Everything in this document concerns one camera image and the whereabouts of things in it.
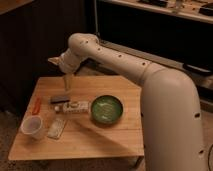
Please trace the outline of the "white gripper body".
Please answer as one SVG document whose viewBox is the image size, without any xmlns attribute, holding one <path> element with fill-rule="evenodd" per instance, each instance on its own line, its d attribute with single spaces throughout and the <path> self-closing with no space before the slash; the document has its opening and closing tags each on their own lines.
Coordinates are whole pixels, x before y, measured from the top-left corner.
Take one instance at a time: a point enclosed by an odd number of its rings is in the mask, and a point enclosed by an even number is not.
<svg viewBox="0 0 213 171">
<path fill-rule="evenodd" d="M 50 57 L 48 61 L 60 68 L 60 70 L 65 74 L 74 74 L 80 67 L 82 58 L 78 57 L 67 49 L 60 56 Z"/>
</svg>

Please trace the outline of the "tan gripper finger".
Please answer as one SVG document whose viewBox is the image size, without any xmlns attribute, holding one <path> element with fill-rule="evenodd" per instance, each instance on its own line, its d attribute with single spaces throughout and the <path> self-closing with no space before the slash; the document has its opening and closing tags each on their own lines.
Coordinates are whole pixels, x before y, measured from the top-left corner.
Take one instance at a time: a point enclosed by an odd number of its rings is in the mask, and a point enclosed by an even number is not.
<svg viewBox="0 0 213 171">
<path fill-rule="evenodd" d="M 70 91 L 71 89 L 71 78 L 72 78 L 71 74 L 65 74 L 63 76 L 64 86 L 66 91 Z"/>
</svg>

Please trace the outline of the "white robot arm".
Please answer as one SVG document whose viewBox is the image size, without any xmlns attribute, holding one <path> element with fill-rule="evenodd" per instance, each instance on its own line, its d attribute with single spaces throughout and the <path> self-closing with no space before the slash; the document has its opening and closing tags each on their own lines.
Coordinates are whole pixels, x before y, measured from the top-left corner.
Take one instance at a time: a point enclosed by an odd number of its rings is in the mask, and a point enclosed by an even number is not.
<svg viewBox="0 0 213 171">
<path fill-rule="evenodd" d="M 91 58 L 142 88 L 146 171 L 207 171 L 197 88 L 185 73 L 104 47 L 94 34 L 74 33 L 49 62 L 66 74 Z"/>
</svg>

